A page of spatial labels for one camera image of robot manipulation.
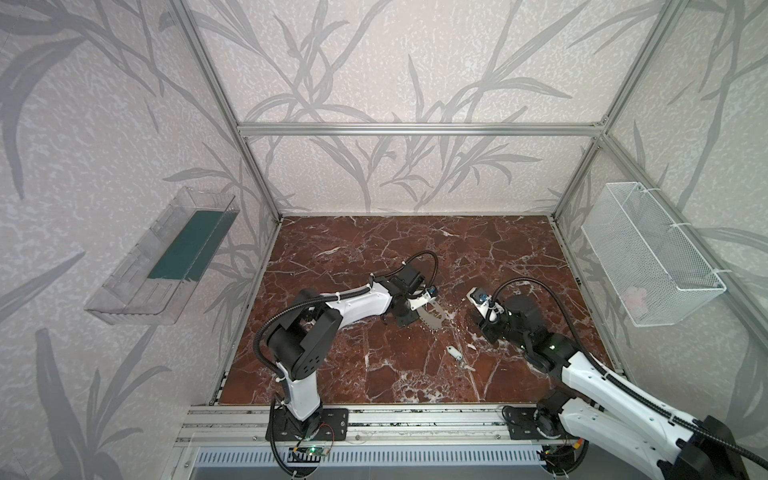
aluminum frame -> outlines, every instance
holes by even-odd
[[[600,317],[600,310],[598,309],[598,303],[592,296],[591,290],[587,288],[587,286],[584,284],[584,281],[582,280],[585,278],[584,271],[577,263],[576,256],[571,251],[571,248],[565,242],[565,238],[560,231],[560,226],[551,218],[549,219],[549,223],[552,226],[552,230],[554,231],[554,237],[558,240],[561,250],[563,250],[563,255],[565,255],[565,261],[568,263],[568,268],[571,269],[571,273],[577,280],[576,284],[578,286],[579,292],[581,292],[581,296],[584,298],[584,303],[587,304],[587,310],[589,310],[590,316],[593,319],[592,323],[594,324],[594,328],[598,331],[598,336],[600,337],[600,340],[605,347],[608,358],[611,360],[614,372],[627,377],[630,382],[634,383],[634,377],[631,375],[630,371],[626,370],[625,366],[627,363],[622,358],[621,351],[616,346],[615,338],[607,329],[605,322],[594,321],[596,316],[598,318]]]
[[[224,89],[221,86],[221,80],[219,80],[214,64],[208,56],[208,52],[203,43],[203,38],[197,30],[197,24],[194,21],[192,12],[184,0],[166,0],[166,3],[168,4],[171,16],[174,18],[184,37],[187,47],[189,47],[192,56],[194,57],[195,63],[197,63],[197,67],[202,72],[203,78],[205,78],[210,93],[214,96],[214,100],[219,108],[219,112],[221,112],[227,130],[230,132],[232,140],[235,143],[235,148],[245,160],[246,167],[261,191],[264,201],[266,201],[269,206],[271,214],[275,220],[279,220],[282,217],[280,210],[277,208],[277,203],[272,197],[266,180],[259,169],[259,165],[256,163],[256,159],[253,157],[253,152],[250,150],[248,143],[240,135],[240,132],[237,131],[237,119],[234,116],[232,105],[230,105],[230,102],[227,100],[227,95],[224,93]]]
[[[282,218],[277,221],[275,231],[272,232],[270,241],[266,245],[267,251],[270,253],[275,247],[275,243],[277,243],[277,236],[280,234],[281,228],[283,228]],[[229,374],[229,371],[232,368],[232,363],[234,362],[235,355],[237,354],[237,346],[240,344],[240,339],[243,338],[243,332],[245,331],[245,327],[248,324],[248,317],[250,316],[251,307],[256,302],[256,295],[259,293],[261,280],[264,278],[266,268],[269,265],[270,256],[265,255],[261,261],[261,265],[259,265],[259,271],[253,278],[253,282],[250,284],[250,289],[246,297],[248,300],[245,303],[245,307],[240,312],[240,318],[237,320],[237,325],[235,325],[233,335],[230,338],[230,343],[227,345],[228,354],[226,360],[219,365],[219,369],[217,370],[216,376],[214,377],[217,382],[213,387],[213,392],[210,394],[210,401],[208,402],[208,405],[215,405],[219,401],[219,396],[221,395],[221,391],[225,383],[225,377]]]
[[[599,149],[598,140],[600,140],[600,137],[603,134],[606,134],[611,130],[616,123],[616,120],[621,116],[621,112],[627,107],[627,103],[632,94],[645,76],[648,67],[659,55],[659,52],[661,52],[664,43],[677,25],[677,21],[680,20],[680,16],[683,14],[688,2],[689,0],[667,0],[667,3],[662,7],[654,26],[651,28],[645,43],[643,43],[643,47],[640,49],[632,67],[621,82],[619,91],[611,102],[611,106],[608,107],[608,111],[605,116],[603,116],[601,123],[603,128],[600,134],[592,138],[592,143],[582,157],[580,164],[576,167],[576,171],[568,182],[565,191],[560,196],[560,200],[554,207],[554,218],[556,220],[562,215],[565,204],[576,193],[578,185],[587,175],[589,167],[592,165]]]
[[[440,123],[241,123],[244,137],[281,136],[356,136],[356,135],[470,135],[500,137],[557,136],[592,137],[602,132],[599,123],[584,124],[440,124]]]
[[[530,403],[345,404],[346,440],[336,445],[554,445],[564,439],[510,440],[502,407]],[[261,446],[269,406],[191,407],[175,447]]]
[[[643,184],[647,189],[655,189],[656,185],[647,176],[645,171],[638,167],[629,153],[610,134],[605,134],[598,141],[603,150],[614,160],[615,164],[629,177],[631,181]],[[712,251],[705,239],[696,228],[690,225],[686,217],[670,202],[661,190],[651,190],[651,195],[659,202],[676,223],[682,223],[680,229],[690,239],[691,243],[699,250],[704,259],[715,269],[726,286],[724,298],[733,313],[738,317],[744,327],[754,335],[768,350],[768,315],[760,303],[733,273],[728,271],[720,257]]]

white key fob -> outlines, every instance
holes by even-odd
[[[461,362],[464,359],[464,356],[461,352],[459,352],[453,345],[448,346],[448,353],[451,354],[453,358],[456,359],[457,362]]]

white wire mesh basket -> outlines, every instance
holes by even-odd
[[[636,326],[674,325],[726,289],[638,182],[605,184],[581,229]]]

wall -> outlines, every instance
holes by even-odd
[[[768,2],[690,2],[611,131],[713,251],[768,301]],[[608,181],[600,154],[560,219],[589,290],[638,385],[694,415],[715,415],[768,455],[768,356],[722,299],[675,326],[627,318],[579,227]],[[753,478],[766,473],[754,472]]]
[[[163,2],[5,2],[0,30],[0,477],[156,478],[274,225]],[[178,322],[86,313],[183,185],[242,210]]]
[[[663,2],[189,3],[240,122],[595,122]],[[251,142],[286,212],[491,214],[551,211],[588,139]]]

pink object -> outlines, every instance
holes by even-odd
[[[648,313],[648,305],[646,303],[647,297],[648,292],[645,288],[630,286],[624,292],[624,295],[621,296],[621,300],[624,302],[627,310],[629,310],[630,315],[643,316]]]

